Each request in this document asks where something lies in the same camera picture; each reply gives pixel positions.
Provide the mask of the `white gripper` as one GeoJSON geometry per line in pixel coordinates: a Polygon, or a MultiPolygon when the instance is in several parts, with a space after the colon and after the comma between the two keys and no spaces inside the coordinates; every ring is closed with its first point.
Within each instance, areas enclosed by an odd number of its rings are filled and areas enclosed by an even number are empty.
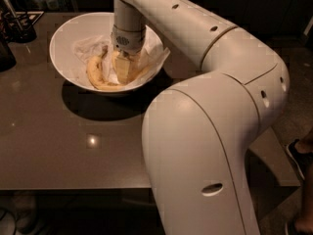
{"type": "Polygon", "coordinates": [[[139,31],[126,31],[117,26],[112,28],[112,45],[116,50],[123,51],[119,52],[115,58],[115,72],[120,83],[127,84],[129,82],[132,64],[129,55],[136,55],[142,50],[145,37],[145,28],[139,31]]]}

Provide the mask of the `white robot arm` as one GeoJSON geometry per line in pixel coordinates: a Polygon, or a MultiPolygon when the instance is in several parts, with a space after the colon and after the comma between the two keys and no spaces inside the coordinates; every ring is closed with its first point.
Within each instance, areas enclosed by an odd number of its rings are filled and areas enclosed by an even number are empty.
{"type": "Polygon", "coordinates": [[[150,103],[142,146],[166,235],[260,235],[246,180],[250,144],[290,89],[280,56],[188,0],[116,0],[136,8],[200,70],[150,103]]]}

